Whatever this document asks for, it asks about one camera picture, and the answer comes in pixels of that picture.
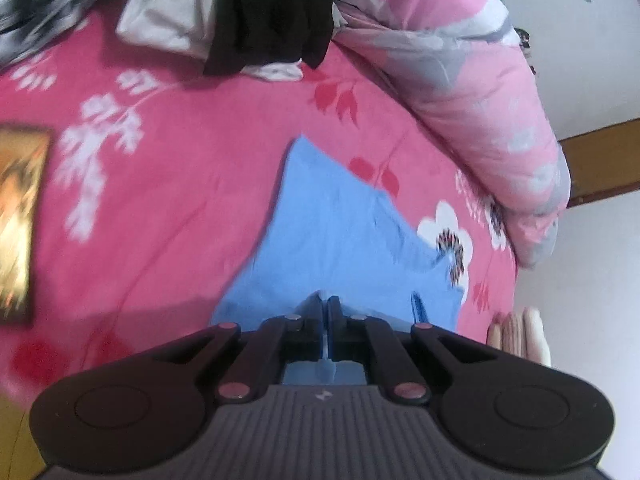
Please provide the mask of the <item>person's right hand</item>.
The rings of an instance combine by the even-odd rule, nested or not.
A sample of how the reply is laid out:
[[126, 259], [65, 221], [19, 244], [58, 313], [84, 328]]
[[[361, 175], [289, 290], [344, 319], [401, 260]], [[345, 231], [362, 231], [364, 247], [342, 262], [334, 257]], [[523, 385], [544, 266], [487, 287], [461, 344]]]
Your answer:
[[487, 331], [486, 344], [530, 362], [546, 367], [552, 365], [551, 350], [538, 309], [511, 312], [493, 322]]

